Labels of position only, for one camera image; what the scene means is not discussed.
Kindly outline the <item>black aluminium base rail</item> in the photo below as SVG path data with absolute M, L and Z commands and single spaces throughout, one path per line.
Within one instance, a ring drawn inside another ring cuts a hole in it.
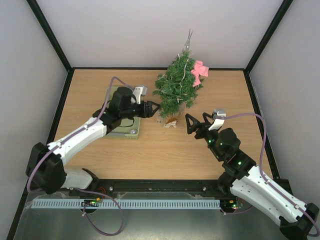
M 61 178 L 53 177 L 45 179 L 33 177 L 27 181 L 29 192 L 44 191 L 53 194 L 61 189 L 69 189 L 72 196 L 80 196 L 76 188 L 90 191 L 92 194 L 101 192 L 108 196 L 119 193 L 188 193 L 202 197 L 229 198 L 236 190 L 253 192 L 262 191 L 264 180 L 261 177 L 251 179 L 243 177 L 238 180 L 226 174 L 222 174 L 216 180 L 125 180 L 125 179 L 99 179 L 91 172 L 84 169 L 75 175 L 67 174 Z

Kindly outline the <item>small green christmas tree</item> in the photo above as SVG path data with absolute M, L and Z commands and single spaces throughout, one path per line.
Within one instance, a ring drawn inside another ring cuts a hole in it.
M 191 74 L 195 62 L 191 52 L 183 50 L 179 53 L 164 73 L 157 76 L 155 81 L 154 96 L 158 96 L 160 102 L 159 115 L 162 119 L 175 117 L 181 107 L 190 108 L 195 104 L 198 90 L 203 88 L 205 76 L 200 76 L 201 84 L 193 87 L 195 76 Z

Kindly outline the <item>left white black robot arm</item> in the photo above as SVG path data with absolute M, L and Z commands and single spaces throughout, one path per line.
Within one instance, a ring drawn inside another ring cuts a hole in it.
M 102 108 L 97 110 L 82 126 L 59 140 L 35 144 L 31 150 L 26 175 L 26 188 L 32 191 L 34 184 L 39 190 L 53 194 L 62 188 L 86 190 L 94 185 L 96 176 L 87 169 L 67 168 L 68 161 L 90 143 L 118 128 L 122 120 L 151 118 L 160 105 L 144 101 L 145 86 L 118 87 L 107 92 Z

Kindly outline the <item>black enclosure frame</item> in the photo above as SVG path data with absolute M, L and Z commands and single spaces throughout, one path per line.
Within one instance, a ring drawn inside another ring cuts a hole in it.
M 62 62 L 64 68 L 67 71 L 67 76 L 63 85 L 62 93 L 57 105 L 57 109 L 55 111 L 55 115 L 52 121 L 52 125 L 48 134 L 47 142 L 49 140 L 53 140 L 57 129 L 58 129 L 58 123 L 60 121 L 63 107 L 65 105 L 65 101 L 67 98 L 67 94 L 72 82 L 72 77 L 74 74 L 74 71 L 76 69 L 92 69 L 92 70 L 164 70 L 165 67 L 71 67 L 70 63 L 67 60 L 67 57 L 65 53 L 63 52 L 54 32 L 52 31 L 45 15 L 43 14 L 43 11 L 41 10 L 41 7 L 39 6 L 38 2 L 36 0 L 26 0 L 28 3 L 30 9 L 32 10 L 32 13 L 36 17 L 37 21 L 39 22 L 41 28 L 43 29 L 44 33 L 46 34 L 48 40 L 50 41 L 53 49 L 55 50 L 57 56 L 59 57 L 60 61 Z M 254 88 L 252 84 L 252 80 L 250 78 L 250 72 L 254 68 L 255 64 L 257 63 L 258 59 L 260 58 L 261 54 L 265 50 L 267 44 L 269 43 L 271 37 L 273 36 L 274 32 L 278 28 L 280 22 L 282 21 L 283 17 L 286 15 L 288 9 L 290 9 L 291 4 L 294 2 L 294 0 L 283 0 L 280 7 L 278 8 L 276 14 L 274 15 L 271 23 L 269 24 L 266 32 L 264 33 L 260 43 L 258 44 L 258 47 L 256 48 L 254 54 L 252 55 L 248 65 L 246 68 L 210 68 L 210 70 L 214 71 L 243 71 L 244 78 L 247 84 L 248 92 L 250 95 L 250 99 L 252 102 L 253 110 L 256 114 L 262 115 L 261 113 L 261 107 L 258 106 L 258 99 L 256 93 L 254 93 Z M 284 181 L 284 179 L 280 179 L 279 171 L 277 168 L 277 164 L 274 158 L 274 154 L 270 145 L 270 141 L 268 139 L 268 135 L 266 136 L 266 155 L 268 157 L 268 162 L 271 166 L 271 173 L 273 173 L 273 176 L 281 181 Z M 16 235 L 18 224 L 21 219 L 22 211 L 24 204 L 27 200 L 27 189 L 23 190 L 21 199 L 19 201 L 16 213 L 14 215 L 11 227 L 9 229 L 7 240 L 13 240 L 14 236 Z

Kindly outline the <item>light green plastic basket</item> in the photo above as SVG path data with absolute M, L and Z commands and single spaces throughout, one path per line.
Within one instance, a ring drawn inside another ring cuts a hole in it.
M 107 138 L 138 138 L 140 120 L 132 113 L 136 104 L 131 102 L 133 91 L 125 86 L 112 86 L 107 89 L 107 105 L 100 118 L 107 123 Z M 130 134 L 132 129 L 136 129 L 137 134 Z

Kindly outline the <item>silver star ornament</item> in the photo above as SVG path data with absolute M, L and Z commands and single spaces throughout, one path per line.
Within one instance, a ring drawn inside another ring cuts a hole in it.
M 184 44 L 184 46 L 185 46 L 185 51 L 188 51 L 189 48 L 190 48 L 190 42 L 191 42 L 191 37 L 192 37 L 192 35 L 193 35 L 193 31 L 192 31 L 191 29 L 189 29 L 188 36 L 187 36 L 187 40 L 186 40 L 186 42 L 185 42 L 185 44 Z

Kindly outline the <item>clear light battery box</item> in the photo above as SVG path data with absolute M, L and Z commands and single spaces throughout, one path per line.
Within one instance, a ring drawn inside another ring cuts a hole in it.
M 156 123 L 160 124 L 163 122 L 163 119 L 161 117 L 156 117 Z

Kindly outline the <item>pink felt bow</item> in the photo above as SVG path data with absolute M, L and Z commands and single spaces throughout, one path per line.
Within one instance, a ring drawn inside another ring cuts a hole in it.
M 193 87 L 197 87 L 201 84 L 200 76 L 208 77 L 209 75 L 209 67 L 205 66 L 202 61 L 196 60 L 194 64 L 193 70 L 190 72 L 194 75 L 195 80 L 193 83 Z

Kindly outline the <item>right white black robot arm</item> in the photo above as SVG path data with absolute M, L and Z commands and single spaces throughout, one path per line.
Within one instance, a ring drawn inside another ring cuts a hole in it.
M 260 210 L 279 226 L 288 240 L 319 237 L 317 218 L 320 209 L 294 197 L 271 179 L 262 168 L 240 149 L 241 141 L 232 128 L 222 128 L 228 119 L 222 109 L 203 113 L 203 122 L 185 115 L 188 134 L 204 139 L 214 157 L 222 163 L 223 174 L 218 179 L 218 191 L 239 197 Z

